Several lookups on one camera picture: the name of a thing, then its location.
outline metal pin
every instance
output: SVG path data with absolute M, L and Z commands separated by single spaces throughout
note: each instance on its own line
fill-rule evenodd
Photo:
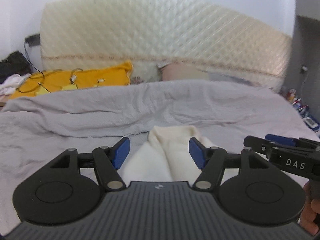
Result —
M 196 187 L 199 189 L 208 189 L 211 187 L 211 183 L 206 180 L 201 180 L 196 183 Z
M 110 181 L 108 184 L 107 184 L 108 188 L 111 188 L 111 189 L 120 189 L 123 187 L 123 183 L 121 181 L 118 181 L 118 180 L 113 180 L 113 181 Z

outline circular pad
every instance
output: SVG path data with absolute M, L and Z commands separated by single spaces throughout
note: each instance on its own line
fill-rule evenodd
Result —
M 281 225 L 297 221 L 305 202 L 298 183 L 276 169 L 250 169 L 225 181 L 218 198 L 223 208 L 253 225 Z
M 33 174 L 15 189 L 12 197 L 21 220 L 41 225 L 78 220 L 89 214 L 99 200 L 100 189 L 94 181 L 64 169 Z
M 67 200 L 73 192 L 72 187 L 65 182 L 48 182 L 36 190 L 36 196 L 43 202 L 58 203 Z
M 274 203 L 283 196 L 282 188 L 271 182 L 252 183 L 245 191 L 249 198 L 259 203 Z

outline pink pillow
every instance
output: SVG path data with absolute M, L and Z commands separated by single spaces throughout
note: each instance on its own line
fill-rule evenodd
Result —
M 208 74 L 197 70 L 196 66 L 179 62 L 170 63 L 161 68 L 162 81 L 181 79 L 204 79 L 209 80 Z

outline yellow pillow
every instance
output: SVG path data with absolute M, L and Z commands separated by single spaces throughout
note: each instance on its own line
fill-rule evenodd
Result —
M 45 71 L 44 77 L 41 73 L 30 76 L 23 85 L 13 94 L 10 99 L 27 96 L 34 97 L 43 94 L 43 90 L 56 92 L 72 89 L 71 77 L 76 76 L 74 84 L 78 89 L 97 86 L 126 86 L 130 85 L 132 64 L 126 61 L 120 65 L 102 69 L 74 69 L 72 71 Z

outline wall outlet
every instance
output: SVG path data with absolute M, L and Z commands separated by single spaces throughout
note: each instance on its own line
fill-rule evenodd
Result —
M 29 44 L 29 47 L 40 45 L 40 33 L 30 35 L 24 39 L 25 43 Z

